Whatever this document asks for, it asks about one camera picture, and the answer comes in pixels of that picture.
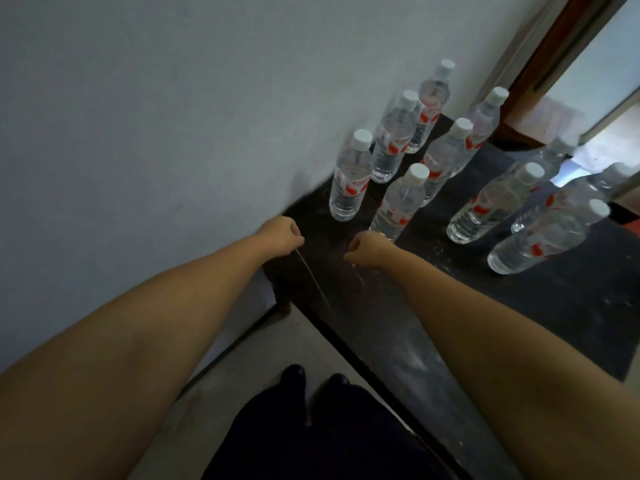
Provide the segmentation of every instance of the hand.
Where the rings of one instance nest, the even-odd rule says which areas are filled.
[[[379,269],[384,265],[387,256],[396,250],[396,245],[383,234],[366,230],[353,238],[344,260],[358,266]]]
[[[262,224],[255,234],[265,244],[269,259],[291,254],[305,243],[305,238],[291,217],[274,217]]]

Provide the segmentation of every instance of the white bottle cap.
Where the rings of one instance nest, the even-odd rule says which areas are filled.
[[[493,88],[489,95],[486,97],[485,101],[489,104],[493,104],[494,106],[501,106],[509,97],[509,92],[505,88],[497,87]]]
[[[471,134],[474,124],[466,118],[458,118],[453,122],[449,134],[454,138],[466,139]]]
[[[402,109],[415,109],[415,104],[418,102],[418,93],[412,91],[411,89],[406,90],[400,96],[400,101],[398,101],[398,107]]]
[[[549,149],[559,155],[571,155],[573,151],[578,147],[578,136],[572,134],[565,134],[555,138],[550,144]]]
[[[606,167],[602,173],[608,179],[620,181],[620,183],[622,183],[634,174],[634,170],[624,163],[618,162]]]
[[[404,181],[407,185],[418,187],[423,185],[429,177],[429,169],[422,163],[414,163],[404,174]]]
[[[603,201],[592,198],[589,201],[589,213],[593,217],[590,220],[592,223],[594,223],[603,220],[605,217],[608,217],[611,213],[611,209]]]
[[[527,163],[519,168],[515,177],[525,185],[533,185],[545,176],[545,169],[537,163]]]
[[[351,147],[357,152],[368,150],[373,137],[367,130],[356,130],[351,137]]]
[[[441,60],[440,65],[435,72],[436,79],[447,80],[455,67],[456,64],[453,61],[450,61],[449,59]]]

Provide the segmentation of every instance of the person's left hand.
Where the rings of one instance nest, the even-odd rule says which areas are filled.
[[[269,219],[255,234],[263,239],[272,258],[291,254],[305,243],[305,238],[291,217],[277,216]]]

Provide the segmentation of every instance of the person's left foot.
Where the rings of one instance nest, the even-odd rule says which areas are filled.
[[[288,366],[280,376],[280,384],[286,387],[302,388],[307,387],[307,374],[304,367],[294,363]]]

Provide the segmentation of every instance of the black table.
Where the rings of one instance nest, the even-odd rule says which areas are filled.
[[[441,118],[430,139],[450,125],[451,120]],[[420,161],[426,146],[416,155],[405,156],[396,177]],[[492,272],[486,256],[509,235],[513,219],[465,246],[447,238],[445,227],[453,214],[512,162],[486,144],[434,201],[418,211],[396,244],[532,318],[623,380],[640,339],[640,239],[634,234],[605,220],[593,227],[578,248],[509,276]],[[379,385],[393,395],[386,399],[393,402],[395,398],[395,407],[411,414],[415,419],[411,426],[458,476],[521,478],[447,370],[402,291],[388,276],[356,269],[342,259],[353,236],[369,227],[388,184],[372,182],[356,217],[339,223],[329,213],[331,183],[329,179],[286,212],[306,238],[300,254],[317,284],[293,253],[265,266],[276,297],[291,299],[345,344],[346,353],[372,372],[365,378],[380,380]],[[532,195],[530,205],[554,189],[547,184]]]

